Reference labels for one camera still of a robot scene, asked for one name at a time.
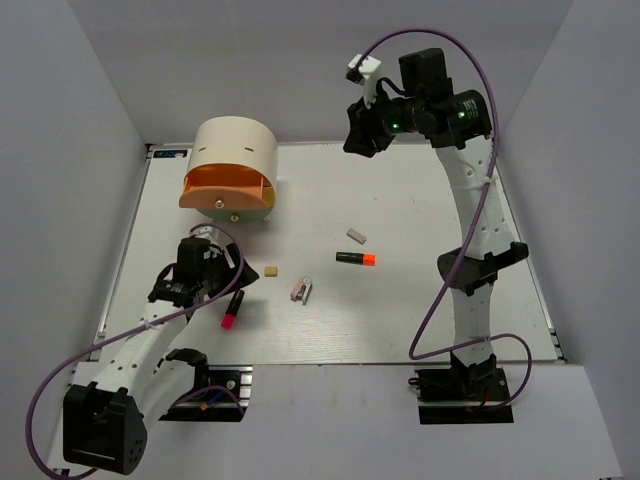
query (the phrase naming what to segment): marker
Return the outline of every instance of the marker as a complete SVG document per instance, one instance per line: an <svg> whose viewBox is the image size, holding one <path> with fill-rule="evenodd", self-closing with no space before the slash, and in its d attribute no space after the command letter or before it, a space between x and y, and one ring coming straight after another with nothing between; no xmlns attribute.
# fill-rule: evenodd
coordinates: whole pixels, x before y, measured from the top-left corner
<svg viewBox="0 0 640 480"><path fill-rule="evenodd" d="M337 252L336 262L355 263L357 265L374 267L376 264L376 256L372 253Z"/></svg>
<svg viewBox="0 0 640 480"><path fill-rule="evenodd" d="M238 310L240 310L240 304L242 303L242 299L244 298L244 291L238 290L233 294L233 298L227 307L227 311L222 317L222 323L220 326L225 330L231 330L233 327L233 323L236 321L236 315L238 314Z"/></svg>

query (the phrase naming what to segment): cable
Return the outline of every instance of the cable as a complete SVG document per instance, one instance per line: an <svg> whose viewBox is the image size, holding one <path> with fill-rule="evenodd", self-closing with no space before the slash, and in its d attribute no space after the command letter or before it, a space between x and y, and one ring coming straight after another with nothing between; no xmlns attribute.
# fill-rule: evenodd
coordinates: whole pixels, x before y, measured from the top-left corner
<svg viewBox="0 0 640 480"><path fill-rule="evenodd" d="M491 133L491 156L489 158L489 162L487 165L487 178L491 178L493 176L493 172L495 170L495 166L496 166L496 162L498 159L498 150L500 148L500 125L498 122L498 109L496 106L496 100L495 97L493 95L493 90L491 89L491 85L489 84L489 79L487 78L484 70L482 69L482 67L480 66L480 63L478 62L478 60L476 59L476 57L473 55L473 53L471 53L471 51L457 38L455 38L454 36L443 32L441 30L437 30L437 29L431 29L431 28L409 28L409 29L404 29L404 30L398 30L397 32L393 32L390 33L382 38L380 38L379 40L377 40L376 42L373 43L373 45L371 45L369 48L367 48L367 50L365 50L365 52L360 56L360 59L356 62L355 66L353 67L352 70L355 70L356 72L359 71L360 65L362 65L362 62L365 60L365 58L367 58L369 56L369 54L376 48L378 47L380 44L386 42L387 40L389 40L390 38L393 37L397 37L398 35L404 35L406 33L429 33L432 35L436 35L438 37L442 37L445 38L447 40L449 40L451 43L453 43L454 45L456 45L460 50L462 50L462 52L467 56L467 58L471 61L471 63L473 64L473 66L475 67L476 71L478 72L478 75L480 76L480 80L482 81L482 85L484 86L485 91L487 92L487 98L489 100L489 106L491 108L491 123L493 124L493 131ZM440 305L440 302L442 301L442 298L444 297L445 293L447 293L447 290L449 289L449 287L451 286L451 284L453 283L453 280L456 278L456 275L458 274L458 270L460 269L460 265L462 264L462 261L467 253L467 250L469 249L469 244L471 243L471 239L473 238L473 234L476 231L476 228L478 227L478 222L480 221L480 215L482 215L482 210L484 208L484 204L487 200L487 195L489 194L489 187L490 187L490 183L485 183L484 186L482 187L482 190L480 192L480 200L478 201L478 206L476 208L475 213L473 214L473 218L471 220L471 223L469 225L469 231L467 232L467 235L464 238L464 241L462 242L462 246L460 248L460 252L458 253L458 256L456 257L455 262L453 263L453 266L451 268L451 270L449 271L449 274L447 275L447 277L444 280L444 283L442 284L442 287L440 288L440 291L438 292L438 294L436 295L436 298L434 299L433 303L431 304L431 307L429 307L429 310L427 311L427 314L425 315L424 319L422 320L422 323L420 324L420 326L418 327L418 330L413 338L413 340L411 341L411 346L409 347L409 358L411 360L423 360L425 358L429 358L429 357L433 357L435 355L440 355L442 353L448 353L451 352L453 350L458 350L459 348L463 348L469 345L474 345L476 343L480 343L480 342L484 342L487 339L484 338L478 338L475 340L471 340L469 342L464 342L464 343L460 343L458 345L453 345L451 347L447 347L447 348L443 348L440 350L436 350L434 352L429 352L429 353L424 353L424 354L420 354L420 355L416 355L415 350L416 347L418 346L418 342L420 341L420 339L422 338L422 334L424 333L425 328L427 327L428 323L431 321L431 318L433 317L433 314L435 313L436 309L438 308L438 306ZM490 337L488 340L497 340L499 338L514 338L516 340L518 340L520 343L522 343L522 345L524 346L525 350L527 351L527 373L525 375L525 378L522 382L522 385L520 386L520 388L518 388L518 390L516 391L516 393L514 393L508 400L506 400L505 402L500 403L499 405L493 406L493 407L487 407L487 408L500 408L504 405L507 405L508 403L512 402L513 400L516 399L516 397L518 397L518 395L520 395L520 393L522 392L522 390L524 390L524 387L526 386L527 382L529 381L529 377L531 375L531 368L533 365L533 359L531 356L531 350L529 348L529 346L527 345L527 343L519 336L511 334L511 333L501 333L499 335L494 335L492 337Z"/></svg>
<svg viewBox="0 0 640 480"><path fill-rule="evenodd" d="M191 306L189 308L185 308L184 310L180 310L178 312L174 312L174 313L171 313L171 314L166 315L164 317L158 318L157 320L149 322L149 325L153 325L153 326L161 325L161 324L163 324L165 322L168 322L168 321L173 320L175 318L181 317L182 315L188 315L188 314L190 314L192 312L195 312L199 308L202 308L202 307L204 307L206 305L209 305L210 303L215 302L220 297L223 297L224 295L226 295L227 292L238 281L238 279L240 278L240 275L242 275L242 270L244 268L244 263L245 262L244 262L244 254L242 252L242 248L240 247L240 244L238 243L238 241L227 230L225 230L225 229L223 229L223 228L221 228L221 227L219 227L217 225L213 225L212 223L201 223L199 225L196 225L191 230L189 230L189 233L192 233L196 228L200 228L200 227L204 227L204 226L217 228L222 233L226 234L231 239L231 241L236 244L236 247L238 248L238 254L239 254L239 257L240 257L240 262L239 262L239 265L238 265L238 271L236 272L236 274L233 277L233 279L229 282L229 284L226 287L224 287L222 289L222 291L220 293L218 293L217 295L213 296L212 298L210 298L208 300L205 300L204 302L198 303L198 304L193 305L193 306ZM76 355L68 358L67 360L62 362L60 365L58 365L56 368L54 368L51 371L51 373L49 373L49 375L47 375L45 377L45 379L42 381L42 383L36 389L36 392L33 394L33 398L31 399L31 402L29 403L29 408L27 409L27 418L26 418L26 421L25 421L25 428L24 428L24 430L25 430L25 439L26 439L26 442L27 442L27 449L29 450L29 455L31 456L31 459L36 464L36 466L40 469L40 471L42 473L44 473L45 475L47 475L49 478L52 478L54 480L82 480L83 478L86 478L89 475L95 473L97 471L97 469L92 468L90 470L87 470L84 473L81 473L80 475L76 475L74 477L65 477L65 476L57 474L56 472L51 470L44 463L44 461L42 460L42 458L38 454L38 451L36 450L36 447L35 447L35 444L34 444L34 441L33 441L33 417L34 417L34 414L35 414L36 406L38 404L38 400L40 400L40 397L42 396L42 392L44 392L45 388L47 388L47 385L49 385L49 383L51 383L51 380L53 380L56 377L56 375L58 375L61 371L63 371L69 365L72 365L72 364L78 362L79 360L82 360L83 358L85 358L87 355L89 355L91 352L93 352L95 350L99 350L101 348L104 348L107 345L111 345L112 343L115 343L115 342L117 342L119 340L122 340L123 338L127 338L127 337L130 337L132 335L136 335L138 333L141 333L142 331L146 330L146 328L147 327L145 325L141 325L139 327L132 328L131 330L128 330L128 331L126 331L124 333L116 335L113 338L110 338L108 340L105 340L105 341L100 342L100 343L96 343L95 345L92 345L90 347L85 348L81 352L79 352Z"/></svg>
<svg viewBox="0 0 640 480"><path fill-rule="evenodd" d="M216 395L207 402L207 407L212 407L214 403L216 403L218 400L220 400L220 397L222 397L224 395L224 392L218 392L216 393Z"/></svg>
<svg viewBox="0 0 640 480"><path fill-rule="evenodd" d="M240 413L242 413L242 415L244 416L244 407L240 404L240 400L238 400L238 397L236 397L231 390L220 385L209 385L208 387L201 388L200 390L196 390L195 392L187 393L185 396L180 397L178 400L176 400L173 405L171 405L171 407L173 408L176 405L188 402L189 400L212 390L219 391L220 393L225 393L231 399L231 401L236 404L236 407L238 407L238 410L240 410Z"/></svg>
<svg viewBox="0 0 640 480"><path fill-rule="evenodd" d="M478 405L476 408L484 407L488 401L489 401L489 389L485 388L484 398L482 399L482 402L480 402L480 405Z"/></svg>
<svg viewBox="0 0 640 480"><path fill-rule="evenodd" d="M389 85L391 90L396 92L396 95L400 95L401 97L407 97L408 96L407 92L405 92L400 87L398 87L395 83L393 83L393 80L391 80L389 77L382 77L382 78L378 79L378 84L377 85L380 85L381 83L386 83L387 85Z"/></svg>

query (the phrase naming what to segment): pink marker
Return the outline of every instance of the pink marker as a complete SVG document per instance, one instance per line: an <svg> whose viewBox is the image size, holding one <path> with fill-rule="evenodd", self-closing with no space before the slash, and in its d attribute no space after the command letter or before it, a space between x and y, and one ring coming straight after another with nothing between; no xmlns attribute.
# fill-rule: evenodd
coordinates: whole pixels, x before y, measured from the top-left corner
<svg viewBox="0 0 640 480"><path fill-rule="evenodd" d="M242 299L244 298L244 291L238 290L234 293L231 302L229 303L229 307L227 307L227 311L222 317L222 323L220 326L225 330L231 330L233 327L233 323L236 321L236 315L238 314L238 310L240 310L240 304L242 303Z"/></svg>

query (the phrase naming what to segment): orange marker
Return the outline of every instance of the orange marker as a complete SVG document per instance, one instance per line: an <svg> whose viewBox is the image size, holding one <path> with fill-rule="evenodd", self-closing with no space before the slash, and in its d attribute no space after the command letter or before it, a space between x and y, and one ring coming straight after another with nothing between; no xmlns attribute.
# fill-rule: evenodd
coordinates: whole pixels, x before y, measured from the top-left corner
<svg viewBox="0 0 640 480"><path fill-rule="evenodd" d="M337 252L336 262L355 263L357 265L374 267L376 264L376 256L372 253Z"/></svg>

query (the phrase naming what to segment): white bracket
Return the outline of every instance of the white bracket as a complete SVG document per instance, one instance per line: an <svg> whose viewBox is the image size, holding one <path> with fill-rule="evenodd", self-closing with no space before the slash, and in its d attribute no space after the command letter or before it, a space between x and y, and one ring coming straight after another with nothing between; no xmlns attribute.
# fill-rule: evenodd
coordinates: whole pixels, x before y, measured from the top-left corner
<svg viewBox="0 0 640 480"><path fill-rule="evenodd" d="M180 310L182 308L161 300L147 303L140 323ZM182 316L127 338L113 360L93 379L96 388L117 392L124 387L136 402L141 402L140 396L151 382L158 361L186 326L187 319Z"/></svg>
<svg viewBox="0 0 640 480"><path fill-rule="evenodd" d="M495 179L486 178L489 150L489 142L482 137L468 140L464 150L436 148L436 155L453 191L463 237L469 231L482 188L487 182L491 184L480 222L467 250L467 256L478 260L483 260L487 253L499 255L506 252L514 241L502 212Z"/></svg>
<svg viewBox="0 0 640 480"><path fill-rule="evenodd" d="M362 55L356 55L353 57L353 60L349 62L347 65L347 72L353 70L360 60ZM382 67L382 62L372 56L368 56L364 59L360 67L358 68L358 72L362 75L362 80L360 80L359 85L362 85L362 98L364 99L364 106L367 108L371 108L371 105L376 101L376 85L378 84L378 80L380 80L381 72L380 67Z"/></svg>
<svg viewBox="0 0 640 480"><path fill-rule="evenodd" d="M473 295L467 296L460 290L451 290L453 296L453 318L455 322L454 345L477 338L487 339L484 342L469 345L455 350L454 355L465 366L480 365L493 353L489 341L491 292L493 285L483 285Z"/></svg>

